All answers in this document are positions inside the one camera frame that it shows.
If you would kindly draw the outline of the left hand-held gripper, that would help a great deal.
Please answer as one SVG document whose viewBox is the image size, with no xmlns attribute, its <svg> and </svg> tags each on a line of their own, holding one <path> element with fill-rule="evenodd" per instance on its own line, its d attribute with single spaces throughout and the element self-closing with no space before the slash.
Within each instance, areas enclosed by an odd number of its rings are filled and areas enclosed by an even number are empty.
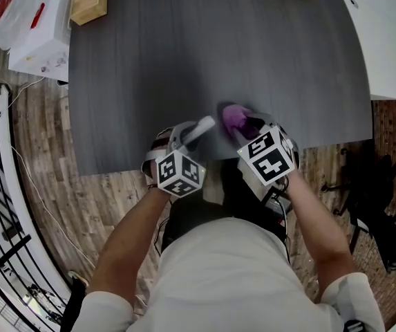
<svg viewBox="0 0 396 332">
<path fill-rule="evenodd" d="M 141 171 L 156 187 L 172 196 L 183 198 L 202 188 L 206 169 L 191 158 L 202 135 L 207 132 L 204 122 L 187 121 L 171 131 L 166 149 L 148 151 Z"/>
</svg>

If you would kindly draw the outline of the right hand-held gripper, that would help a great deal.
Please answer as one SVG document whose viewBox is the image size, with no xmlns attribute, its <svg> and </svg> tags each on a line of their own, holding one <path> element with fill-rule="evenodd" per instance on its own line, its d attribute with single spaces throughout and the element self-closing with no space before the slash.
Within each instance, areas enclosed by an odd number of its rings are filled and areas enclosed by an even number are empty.
<svg viewBox="0 0 396 332">
<path fill-rule="evenodd" d="M 285 178 L 299 169 L 299 149 L 296 143 L 267 113 L 251 113 L 248 122 L 258 130 L 254 138 L 251 129 L 231 129 L 230 139 L 238 155 L 246 162 L 264 186 Z"/>
</svg>

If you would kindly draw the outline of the person's left hand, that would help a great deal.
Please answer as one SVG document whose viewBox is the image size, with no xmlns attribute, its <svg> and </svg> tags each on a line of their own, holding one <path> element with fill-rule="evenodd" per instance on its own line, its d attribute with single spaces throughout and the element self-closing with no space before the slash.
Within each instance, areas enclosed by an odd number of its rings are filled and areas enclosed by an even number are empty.
<svg viewBox="0 0 396 332">
<path fill-rule="evenodd" d="M 151 145 L 151 151 L 166 149 L 169 144 L 170 136 L 171 129 L 165 129 L 164 131 L 160 132 Z"/>
</svg>

